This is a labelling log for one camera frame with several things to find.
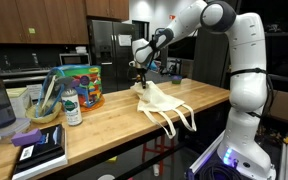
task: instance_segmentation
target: microwave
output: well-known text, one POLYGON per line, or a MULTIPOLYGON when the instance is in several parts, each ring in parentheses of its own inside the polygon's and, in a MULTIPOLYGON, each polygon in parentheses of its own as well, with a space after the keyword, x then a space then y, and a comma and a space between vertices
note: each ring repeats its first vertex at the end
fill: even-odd
POLYGON ((61 65, 90 65, 90 57, 88 53, 60 54, 60 63, 61 65))

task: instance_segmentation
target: bag handle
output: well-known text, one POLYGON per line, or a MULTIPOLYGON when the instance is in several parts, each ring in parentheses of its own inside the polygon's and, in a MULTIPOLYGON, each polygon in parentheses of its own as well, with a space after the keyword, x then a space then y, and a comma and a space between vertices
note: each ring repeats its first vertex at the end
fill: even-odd
POLYGON ((174 125, 173 125, 173 122, 171 121, 171 119, 164 113, 164 112, 158 112, 160 115, 162 115, 164 117, 164 119, 166 120, 167 124, 169 125, 170 127, 170 130, 171 130, 171 133, 168 132, 168 130, 161 124, 159 123, 154 117, 153 115, 147 111, 147 110, 144 110, 143 111, 145 113, 145 115, 156 125, 159 125, 161 126, 165 133, 167 134, 167 136, 172 139, 175 135, 176 135, 176 131, 175 131, 175 128, 174 128, 174 125))
POLYGON ((190 126, 190 124, 187 122, 187 119, 185 118, 185 116, 183 115, 183 113, 177 109, 173 109, 173 111, 175 111, 181 118, 184 126, 190 130, 190 131, 196 131, 196 125, 195 125, 195 120, 194 120, 194 111, 193 109, 186 105, 186 104, 182 104, 183 107, 185 107, 186 109, 188 109, 191 113, 191 119, 192 119, 192 126, 190 126))

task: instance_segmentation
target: black book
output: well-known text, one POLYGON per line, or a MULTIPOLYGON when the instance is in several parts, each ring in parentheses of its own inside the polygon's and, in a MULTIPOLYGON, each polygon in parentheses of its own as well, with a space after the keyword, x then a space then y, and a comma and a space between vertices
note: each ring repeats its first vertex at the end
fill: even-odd
POLYGON ((22 147, 14 174, 65 155, 65 130, 61 124, 41 129, 41 133, 39 142, 22 147))

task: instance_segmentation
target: wooden table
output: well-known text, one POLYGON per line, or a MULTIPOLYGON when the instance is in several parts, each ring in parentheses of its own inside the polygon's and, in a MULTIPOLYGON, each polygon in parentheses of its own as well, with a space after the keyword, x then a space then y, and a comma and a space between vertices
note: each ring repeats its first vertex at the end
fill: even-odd
MULTIPOLYGON (((158 84, 158 87, 165 94, 184 100, 195 113, 227 101, 229 97, 228 90, 190 79, 183 79, 180 85, 166 82, 158 84)), ((62 123, 67 131, 68 164, 42 173, 37 178, 72 166, 159 128, 144 113, 137 112, 139 99, 134 91, 119 91, 105 94, 104 97, 105 103, 102 107, 82 114, 83 123, 79 126, 68 126, 63 113, 60 113, 51 123, 31 124, 30 129, 62 123)), ((190 116, 187 109, 180 107, 179 110, 185 116, 190 116)), ((179 120, 178 115, 174 112, 170 111, 166 114, 173 122, 179 120)), ((154 116, 163 125, 167 124, 157 114, 154 116)), ((12 144, 0 144, 0 179, 12 177, 18 153, 19 148, 15 148, 12 144)))

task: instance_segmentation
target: purple sponge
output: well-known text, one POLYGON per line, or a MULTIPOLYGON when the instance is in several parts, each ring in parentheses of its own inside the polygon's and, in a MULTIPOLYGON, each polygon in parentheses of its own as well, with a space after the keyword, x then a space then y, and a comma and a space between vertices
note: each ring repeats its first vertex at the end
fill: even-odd
POLYGON ((33 129, 32 131, 24 133, 16 133, 11 141, 14 146, 24 146, 39 141, 42 137, 42 133, 39 129, 33 129))

